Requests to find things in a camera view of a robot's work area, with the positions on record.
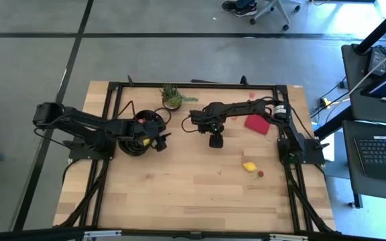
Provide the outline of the pink-red folded cloth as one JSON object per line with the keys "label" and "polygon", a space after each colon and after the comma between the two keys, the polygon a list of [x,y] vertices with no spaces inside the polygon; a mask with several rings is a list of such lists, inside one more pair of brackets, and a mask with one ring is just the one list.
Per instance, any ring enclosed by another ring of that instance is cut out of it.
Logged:
{"label": "pink-red folded cloth", "polygon": [[270,124],[262,116],[252,114],[247,117],[244,126],[252,131],[266,135]]}

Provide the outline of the black front crossbar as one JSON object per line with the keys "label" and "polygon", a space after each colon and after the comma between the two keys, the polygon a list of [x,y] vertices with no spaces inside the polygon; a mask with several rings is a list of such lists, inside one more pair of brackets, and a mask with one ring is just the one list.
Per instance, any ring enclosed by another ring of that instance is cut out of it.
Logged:
{"label": "black front crossbar", "polygon": [[386,241],[380,238],[344,235],[340,232],[297,231],[293,233],[267,232],[209,232],[100,229],[94,226],[53,227],[38,230],[0,232],[0,241],[69,241],[83,238],[116,236],[152,236],[203,240],[207,238],[259,239],[262,241]]}

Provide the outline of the black power brick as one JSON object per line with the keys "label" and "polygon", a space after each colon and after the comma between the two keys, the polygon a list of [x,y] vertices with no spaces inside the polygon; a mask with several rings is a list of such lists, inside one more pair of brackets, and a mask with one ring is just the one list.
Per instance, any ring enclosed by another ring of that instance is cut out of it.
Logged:
{"label": "black power brick", "polygon": [[369,63],[367,66],[369,76],[371,78],[377,78],[386,73],[386,48],[383,46],[373,47],[369,54]]}

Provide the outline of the office chair base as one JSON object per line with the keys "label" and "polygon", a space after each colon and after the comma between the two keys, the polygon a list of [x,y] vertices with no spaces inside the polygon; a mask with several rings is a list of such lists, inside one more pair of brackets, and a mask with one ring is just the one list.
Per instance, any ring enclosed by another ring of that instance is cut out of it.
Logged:
{"label": "office chair base", "polygon": [[273,12],[274,10],[277,10],[280,15],[283,17],[285,21],[285,25],[282,27],[282,31],[287,31],[290,28],[290,18],[287,14],[287,11],[284,8],[285,4],[291,4],[294,5],[294,12],[297,13],[301,7],[302,7],[302,2],[299,0],[264,0],[266,4],[254,14],[254,16],[250,19],[249,23],[251,25],[255,25],[256,21],[264,14],[267,12]]}

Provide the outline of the person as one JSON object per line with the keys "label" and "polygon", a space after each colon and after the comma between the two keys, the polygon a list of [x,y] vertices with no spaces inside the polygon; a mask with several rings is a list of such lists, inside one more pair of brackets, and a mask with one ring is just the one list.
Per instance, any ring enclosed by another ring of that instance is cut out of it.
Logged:
{"label": "person", "polygon": [[246,17],[256,14],[257,0],[226,0],[221,4],[225,11],[231,11],[237,17]]}

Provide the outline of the black metal pole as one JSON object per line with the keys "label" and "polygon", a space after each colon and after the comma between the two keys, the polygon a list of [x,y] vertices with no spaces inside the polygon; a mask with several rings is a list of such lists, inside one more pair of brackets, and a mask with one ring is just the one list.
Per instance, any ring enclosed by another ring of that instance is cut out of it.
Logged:
{"label": "black metal pole", "polygon": [[364,54],[386,34],[386,18],[359,45],[354,47],[358,55]]}

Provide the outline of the black plastic tupperware container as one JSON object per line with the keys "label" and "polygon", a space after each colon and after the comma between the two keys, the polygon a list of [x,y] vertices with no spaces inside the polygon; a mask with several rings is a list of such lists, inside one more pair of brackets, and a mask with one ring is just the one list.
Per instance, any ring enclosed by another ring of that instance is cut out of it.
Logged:
{"label": "black plastic tupperware container", "polygon": [[120,150],[133,157],[143,155],[148,149],[155,149],[156,140],[160,139],[160,136],[164,135],[161,132],[156,139],[150,141],[148,146],[144,146],[143,141],[137,138],[137,132],[139,130],[137,127],[137,121],[139,118],[164,121],[158,113],[152,110],[142,110],[134,116],[132,119],[133,124],[127,127],[127,132],[122,137],[117,138],[117,144]]}

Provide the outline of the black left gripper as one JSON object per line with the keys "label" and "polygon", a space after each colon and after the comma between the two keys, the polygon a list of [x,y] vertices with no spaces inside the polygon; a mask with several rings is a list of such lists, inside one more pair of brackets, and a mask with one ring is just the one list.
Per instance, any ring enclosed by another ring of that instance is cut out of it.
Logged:
{"label": "black left gripper", "polygon": [[[150,139],[150,141],[153,141],[166,129],[166,124],[162,120],[146,120],[146,123],[143,124],[137,121],[137,124],[137,127],[139,128],[137,138],[141,141],[144,139]],[[160,136],[160,139],[156,140],[156,151],[163,151],[167,148],[166,140],[170,135],[171,133],[164,134]]]}

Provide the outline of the green succulent plant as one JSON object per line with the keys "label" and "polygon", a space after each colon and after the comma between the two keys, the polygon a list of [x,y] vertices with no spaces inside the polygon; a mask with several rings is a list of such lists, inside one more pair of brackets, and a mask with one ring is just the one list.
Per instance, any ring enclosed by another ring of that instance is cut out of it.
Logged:
{"label": "green succulent plant", "polygon": [[178,89],[176,86],[170,83],[164,83],[162,86],[162,89],[160,90],[161,96],[162,96],[162,101],[182,101],[181,94],[179,93]]}

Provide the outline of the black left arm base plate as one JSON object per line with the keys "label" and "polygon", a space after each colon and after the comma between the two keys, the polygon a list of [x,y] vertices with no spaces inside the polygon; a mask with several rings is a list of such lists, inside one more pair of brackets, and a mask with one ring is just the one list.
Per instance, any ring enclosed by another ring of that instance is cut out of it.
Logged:
{"label": "black left arm base plate", "polygon": [[106,141],[103,146],[86,144],[78,137],[74,137],[72,141],[63,141],[63,143],[70,149],[68,157],[73,160],[106,160],[111,159],[115,153],[115,141],[113,140]]}

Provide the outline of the black keyboard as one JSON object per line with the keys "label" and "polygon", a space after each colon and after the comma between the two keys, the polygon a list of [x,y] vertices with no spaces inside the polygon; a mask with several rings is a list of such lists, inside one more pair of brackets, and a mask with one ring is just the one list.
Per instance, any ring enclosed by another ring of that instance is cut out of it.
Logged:
{"label": "black keyboard", "polygon": [[364,174],[386,180],[386,136],[356,136],[354,142]]}

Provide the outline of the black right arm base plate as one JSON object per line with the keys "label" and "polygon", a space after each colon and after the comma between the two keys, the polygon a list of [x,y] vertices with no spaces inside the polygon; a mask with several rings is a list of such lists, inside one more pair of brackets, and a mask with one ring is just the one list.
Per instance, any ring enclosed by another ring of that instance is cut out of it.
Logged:
{"label": "black right arm base plate", "polygon": [[278,139],[279,160],[283,164],[325,164],[323,148],[315,140],[300,137],[299,141]]}

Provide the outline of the black aluminium table frame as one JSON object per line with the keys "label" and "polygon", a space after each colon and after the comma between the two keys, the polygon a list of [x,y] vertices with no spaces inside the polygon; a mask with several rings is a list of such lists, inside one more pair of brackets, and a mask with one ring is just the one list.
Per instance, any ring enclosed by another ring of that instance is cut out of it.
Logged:
{"label": "black aluminium table frame", "polygon": [[[99,228],[157,231],[292,233],[306,228],[301,202],[287,187],[279,161],[279,131],[261,135],[229,118],[224,146],[212,149],[187,116],[211,102],[243,102],[271,96],[263,85],[180,85],[181,93],[198,98],[169,117],[167,148],[131,157],[120,150],[109,163],[99,206],[91,203],[86,224]],[[243,163],[253,162],[254,172]],[[256,179],[257,172],[264,176]]]}

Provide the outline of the black plant pot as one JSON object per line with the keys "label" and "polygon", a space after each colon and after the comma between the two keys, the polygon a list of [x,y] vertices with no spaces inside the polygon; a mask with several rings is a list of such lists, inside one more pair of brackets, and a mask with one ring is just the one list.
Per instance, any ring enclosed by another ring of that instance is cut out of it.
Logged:
{"label": "black plant pot", "polygon": [[162,104],[166,110],[168,110],[170,112],[176,112],[177,110],[180,109],[180,107],[182,105],[182,101],[177,100],[177,101],[173,102],[173,101],[169,101],[169,100],[167,100],[167,101],[163,100]]}

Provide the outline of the black side desk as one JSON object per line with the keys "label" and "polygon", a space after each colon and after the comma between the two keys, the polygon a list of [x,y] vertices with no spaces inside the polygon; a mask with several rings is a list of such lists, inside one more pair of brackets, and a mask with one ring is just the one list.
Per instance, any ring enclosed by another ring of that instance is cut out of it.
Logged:
{"label": "black side desk", "polygon": [[[351,45],[341,47],[348,89],[354,88],[367,73],[367,56],[358,55]],[[373,81],[371,78],[364,80],[361,85],[350,94],[350,107],[355,120],[386,123],[386,102],[378,98],[361,95],[360,87],[366,86]]]}
{"label": "black side desk", "polygon": [[354,195],[354,201],[350,203],[350,206],[362,208],[363,195],[386,198],[386,180],[374,179],[364,174],[354,142],[356,136],[386,136],[386,126],[343,121],[342,129],[348,159],[350,183]]}

